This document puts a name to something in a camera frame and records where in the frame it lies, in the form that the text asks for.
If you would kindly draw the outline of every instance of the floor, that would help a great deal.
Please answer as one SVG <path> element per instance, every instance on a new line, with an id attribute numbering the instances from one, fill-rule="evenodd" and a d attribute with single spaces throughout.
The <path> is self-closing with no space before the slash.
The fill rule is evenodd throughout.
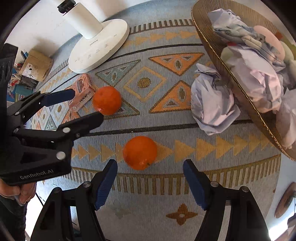
<path id="1" fill-rule="evenodd" d="M 274 194 L 274 199 L 265 220 L 272 241 L 279 237 L 287 229 L 287 220 L 294 214 L 294 202 L 292 202 L 288 211 L 281 218 L 276 219 L 274 217 L 275 209 L 283 193 L 291 182 L 296 182 L 295 173 L 296 161 L 292 161 L 282 154 L 279 180 Z M 26 232 L 29 236 L 31 236 L 33 232 L 34 225 L 37 221 L 39 213 L 41 212 L 41 209 L 42 205 L 38 198 L 35 196 L 28 204 L 28 211 L 26 216 Z"/>

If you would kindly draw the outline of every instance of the cardboard box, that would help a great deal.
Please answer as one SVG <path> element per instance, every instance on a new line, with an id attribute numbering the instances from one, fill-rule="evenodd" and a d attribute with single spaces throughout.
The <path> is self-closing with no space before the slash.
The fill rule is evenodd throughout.
<path id="1" fill-rule="evenodd" d="M 19 74 L 42 82 L 52 68 L 53 61 L 44 54 L 31 50 Z"/>
<path id="2" fill-rule="evenodd" d="M 69 100 L 69 108 L 77 112 L 96 92 L 95 86 L 87 74 L 80 74 L 70 89 L 75 90 L 75 97 Z"/>

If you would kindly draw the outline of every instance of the cardboard box with pens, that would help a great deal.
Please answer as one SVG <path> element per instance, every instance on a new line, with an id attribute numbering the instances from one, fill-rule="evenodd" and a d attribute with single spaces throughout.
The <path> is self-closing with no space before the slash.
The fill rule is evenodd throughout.
<path id="1" fill-rule="evenodd" d="M 19 74 L 41 82 L 47 77 L 52 64 L 51 58 L 36 50 L 31 50 Z"/>

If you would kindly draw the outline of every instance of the red item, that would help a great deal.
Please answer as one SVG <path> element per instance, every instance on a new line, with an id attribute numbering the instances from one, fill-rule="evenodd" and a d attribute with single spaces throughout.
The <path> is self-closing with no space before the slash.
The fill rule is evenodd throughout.
<path id="1" fill-rule="evenodd" d="M 156 159 L 157 146 L 155 142 L 145 136 L 134 137 L 123 148 L 123 159 L 135 170 L 144 170 Z"/>
<path id="2" fill-rule="evenodd" d="M 103 115 L 113 115 L 121 107 L 121 95 L 112 86 L 102 87 L 94 94 L 93 106 L 96 111 Z"/>
<path id="3" fill-rule="evenodd" d="M 277 37 L 278 40 L 282 40 L 283 35 L 280 32 L 276 32 L 275 36 Z"/>
<path id="4" fill-rule="evenodd" d="M 227 45 L 228 45 L 228 46 L 236 46 L 237 44 L 236 44 L 235 42 L 231 42 L 231 41 L 229 41 L 229 42 L 227 42 Z"/>

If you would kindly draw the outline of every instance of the woven basket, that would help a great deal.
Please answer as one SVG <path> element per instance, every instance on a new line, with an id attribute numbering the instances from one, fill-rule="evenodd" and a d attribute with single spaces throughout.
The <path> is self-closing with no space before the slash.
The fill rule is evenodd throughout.
<path id="1" fill-rule="evenodd" d="M 192 18 L 198 35 L 225 84 L 232 89 L 235 97 L 239 100 L 244 109 L 247 110 L 252 121 L 269 141 L 290 159 L 296 160 L 296 148 L 286 149 L 281 144 L 281 136 L 276 129 L 276 116 L 271 111 L 264 114 L 258 112 L 237 79 L 220 59 L 221 52 L 226 47 L 226 44 L 214 33 L 211 21 L 207 16 L 208 12 L 219 8 L 225 10 L 231 9 L 250 27 L 261 25 L 269 29 L 273 34 L 278 33 L 278 29 L 272 24 L 272 22 L 255 10 L 234 1 L 199 0 L 192 8 Z M 288 42 L 286 37 L 284 37 L 282 41 Z"/>

